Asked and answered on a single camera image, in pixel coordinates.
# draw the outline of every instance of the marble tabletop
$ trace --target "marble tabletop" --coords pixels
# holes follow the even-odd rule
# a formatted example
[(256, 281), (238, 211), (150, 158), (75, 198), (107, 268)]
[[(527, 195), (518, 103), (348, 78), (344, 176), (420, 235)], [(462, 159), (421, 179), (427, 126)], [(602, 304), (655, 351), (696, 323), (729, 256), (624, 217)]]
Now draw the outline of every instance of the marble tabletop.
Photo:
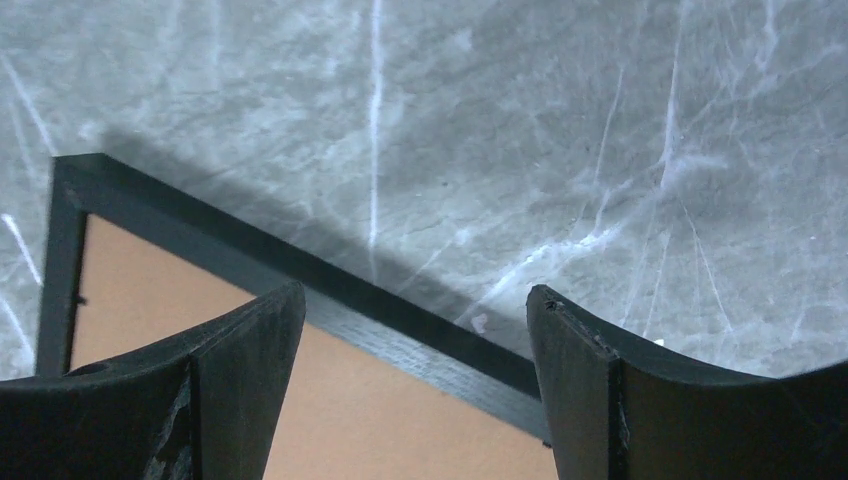
[(0, 378), (92, 151), (522, 355), (547, 283), (740, 371), (848, 357), (846, 2), (7, 3)]

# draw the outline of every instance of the brown panel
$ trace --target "brown panel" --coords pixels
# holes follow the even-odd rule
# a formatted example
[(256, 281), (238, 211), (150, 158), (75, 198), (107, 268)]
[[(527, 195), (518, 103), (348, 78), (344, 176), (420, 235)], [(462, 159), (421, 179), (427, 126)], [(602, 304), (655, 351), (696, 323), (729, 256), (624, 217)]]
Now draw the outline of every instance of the brown panel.
[[(144, 346), (252, 297), (95, 217), (72, 364)], [(309, 325), (267, 479), (550, 479), (551, 451), (509, 424)]]

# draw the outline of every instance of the scratched gray surface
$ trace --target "scratched gray surface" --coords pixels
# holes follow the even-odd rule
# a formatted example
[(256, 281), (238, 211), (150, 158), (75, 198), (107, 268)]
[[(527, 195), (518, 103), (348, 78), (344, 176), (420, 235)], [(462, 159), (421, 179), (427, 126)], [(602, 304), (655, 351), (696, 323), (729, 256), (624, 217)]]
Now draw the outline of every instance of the scratched gray surface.
[(96, 150), (529, 355), (548, 283), (673, 350), (848, 357), (848, 2), (9, 0), (0, 378)]

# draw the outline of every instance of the gray surface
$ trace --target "gray surface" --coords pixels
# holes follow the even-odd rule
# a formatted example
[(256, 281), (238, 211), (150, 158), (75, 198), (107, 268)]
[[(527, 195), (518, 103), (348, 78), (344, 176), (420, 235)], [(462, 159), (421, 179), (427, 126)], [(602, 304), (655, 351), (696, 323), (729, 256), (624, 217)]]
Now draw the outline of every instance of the gray surface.
[(47, 158), (96, 150), (524, 355), (545, 282), (742, 371), (848, 357), (848, 3), (376, 1), (7, 2), (0, 377)]

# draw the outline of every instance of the black frame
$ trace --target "black frame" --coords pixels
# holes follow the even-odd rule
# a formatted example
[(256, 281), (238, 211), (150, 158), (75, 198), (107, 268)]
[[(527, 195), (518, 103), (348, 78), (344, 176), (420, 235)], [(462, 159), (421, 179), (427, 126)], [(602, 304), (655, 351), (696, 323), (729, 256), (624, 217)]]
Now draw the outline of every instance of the black frame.
[(105, 154), (57, 157), (53, 166), (36, 375), (68, 372), (95, 215), (256, 296), (302, 282), (347, 309), (345, 321), (314, 326), (547, 443), (531, 360)]

